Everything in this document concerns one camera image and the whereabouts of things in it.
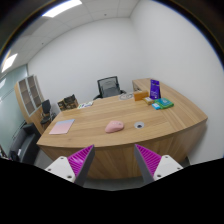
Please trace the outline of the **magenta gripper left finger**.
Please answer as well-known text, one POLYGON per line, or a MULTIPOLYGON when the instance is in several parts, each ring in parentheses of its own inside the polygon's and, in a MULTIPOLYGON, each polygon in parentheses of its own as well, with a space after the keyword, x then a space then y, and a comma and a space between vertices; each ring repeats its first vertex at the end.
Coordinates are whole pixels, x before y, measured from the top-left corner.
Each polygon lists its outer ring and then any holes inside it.
POLYGON ((94 146, 90 145, 68 157, 58 157, 46 168, 46 171, 76 185, 83 186, 94 156, 94 146))

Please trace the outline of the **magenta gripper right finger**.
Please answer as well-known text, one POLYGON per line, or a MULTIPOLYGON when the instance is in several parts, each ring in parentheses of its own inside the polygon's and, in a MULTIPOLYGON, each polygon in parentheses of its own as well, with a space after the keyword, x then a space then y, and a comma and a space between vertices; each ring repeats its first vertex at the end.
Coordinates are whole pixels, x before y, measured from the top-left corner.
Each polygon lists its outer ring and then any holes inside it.
POLYGON ((182 169, 182 166, 169 155, 160 156, 138 144, 134 146, 134 155, 145 185, 182 169))

